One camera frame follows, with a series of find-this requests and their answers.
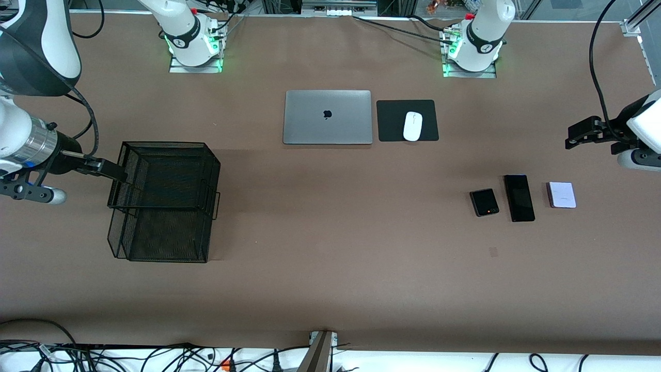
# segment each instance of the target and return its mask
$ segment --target black mouse pad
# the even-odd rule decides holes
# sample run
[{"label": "black mouse pad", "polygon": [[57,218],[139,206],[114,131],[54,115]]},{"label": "black mouse pad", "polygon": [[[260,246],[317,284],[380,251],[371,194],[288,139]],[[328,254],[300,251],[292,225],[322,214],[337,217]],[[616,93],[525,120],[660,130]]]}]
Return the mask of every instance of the black mouse pad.
[{"label": "black mouse pad", "polygon": [[422,115],[422,130],[418,141],[438,141],[436,107],[431,99],[376,101],[379,141],[406,141],[404,139],[404,120],[409,111]]}]

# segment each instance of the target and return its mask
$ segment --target smartphone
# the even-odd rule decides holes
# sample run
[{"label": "smartphone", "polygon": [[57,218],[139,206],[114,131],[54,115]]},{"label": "smartphone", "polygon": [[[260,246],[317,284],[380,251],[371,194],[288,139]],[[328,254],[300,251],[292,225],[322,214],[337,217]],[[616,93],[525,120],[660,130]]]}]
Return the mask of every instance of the smartphone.
[{"label": "smartphone", "polygon": [[473,191],[471,193],[471,201],[475,214],[478,217],[489,216],[498,213],[498,203],[493,189],[485,189],[480,191]]},{"label": "smartphone", "polygon": [[524,174],[506,175],[505,191],[510,204],[512,222],[531,222],[535,220],[533,201],[530,198],[528,177]]}]

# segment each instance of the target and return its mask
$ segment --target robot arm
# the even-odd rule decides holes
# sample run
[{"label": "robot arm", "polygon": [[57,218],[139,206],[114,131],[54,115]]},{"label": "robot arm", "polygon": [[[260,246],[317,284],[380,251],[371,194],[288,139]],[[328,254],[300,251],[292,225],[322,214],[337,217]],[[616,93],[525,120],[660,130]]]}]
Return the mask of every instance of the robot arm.
[{"label": "robot arm", "polygon": [[512,0],[484,0],[474,19],[459,23],[460,40],[448,57],[467,71],[486,70],[498,58],[515,14]]},{"label": "robot arm", "polygon": [[[185,0],[139,1],[159,21],[181,64],[198,66],[219,52],[215,19],[194,15]],[[0,23],[0,194],[15,200],[64,203],[62,190],[42,185],[47,173],[74,170],[126,179],[120,166],[83,155],[75,137],[58,132],[55,123],[28,114],[13,102],[13,95],[62,96],[78,82],[81,61],[66,2],[19,0],[18,13]],[[30,181],[32,173],[38,174],[36,181]]]},{"label": "robot arm", "polygon": [[586,118],[568,128],[567,150],[589,142],[615,142],[611,153],[626,168],[661,171],[661,89],[631,103],[609,120]]},{"label": "robot arm", "polygon": [[[71,85],[81,75],[66,0],[19,0],[19,12],[1,24]],[[46,66],[0,29],[0,95],[60,96],[69,92]]]},{"label": "robot arm", "polygon": [[138,0],[158,21],[175,58],[186,66],[199,66],[219,53],[218,21],[193,14],[185,0]]}]

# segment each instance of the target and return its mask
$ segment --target white floor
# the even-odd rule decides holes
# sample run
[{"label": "white floor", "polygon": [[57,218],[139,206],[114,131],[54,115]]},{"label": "white floor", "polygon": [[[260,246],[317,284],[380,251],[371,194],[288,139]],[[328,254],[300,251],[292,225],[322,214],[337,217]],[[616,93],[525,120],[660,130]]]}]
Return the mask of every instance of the white floor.
[{"label": "white floor", "polygon": [[[103,355],[109,357],[136,357],[145,358],[152,349],[116,349],[106,350]],[[213,349],[205,349],[198,355],[207,358],[213,355]],[[235,361],[252,361],[271,353],[272,349],[242,349],[235,355]],[[220,363],[229,355],[230,349],[215,349],[214,364]],[[296,368],[303,356],[305,349],[285,351],[280,354],[280,363],[283,369]],[[358,372],[483,372],[488,365],[492,354],[487,353],[416,353],[416,352],[393,352],[393,351],[336,351],[333,357],[333,371],[340,367],[345,370],[359,368]],[[145,365],[145,372],[162,372],[173,360],[180,358],[181,349],[171,349],[163,355],[149,359]],[[54,354],[60,361],[68,358],[63,352]],[[543,354],[548,365],[549,372],[576,372],[581,355],[568,354]],[[0,372],[23,372],[30,371],[39,360],[36,352],[15,352],[0,355]],[[140,372],[143,361],[122,359],[118,360],[126,372]],[[174,362],[167,371],[174,371],[177,362]],[[266,358],[259,365],[268,371],[272,370],[273,359]],[[242,372],[246,364],[238,365],[237,372]],[[188,360],[180,369],[181,372],[204,372],[208,365],[202,365],[199,361]],[[70,372],[73,370],[71,364],[55,365],[56,372]],[[113,372],[113,369],[98,365],[99,372]],[[502,353],[496,359],[491,372],[534,372],[535,369],[529,364],[528,354]],[[653,372],[661,371],[661,357],[638,357],[617,355],[591,355],[583,366],[583,372]],[[47,364],[42,367],[42,372],[50,372]],[[245,372],[260,372],[257,367],[248,368]]]}]

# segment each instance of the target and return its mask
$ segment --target basket handle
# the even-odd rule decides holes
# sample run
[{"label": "basket handle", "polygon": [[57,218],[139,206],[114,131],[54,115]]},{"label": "basket handle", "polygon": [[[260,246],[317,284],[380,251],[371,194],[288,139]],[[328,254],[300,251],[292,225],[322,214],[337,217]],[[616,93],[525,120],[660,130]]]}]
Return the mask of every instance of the basket handle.
[{"label": "basket handle", "polygon": [[214,217],[212,218],[212,221],[215,221],[218,219],[218,205],[220,204],[220,191],[216,191],[215,193],[215,213]]}]

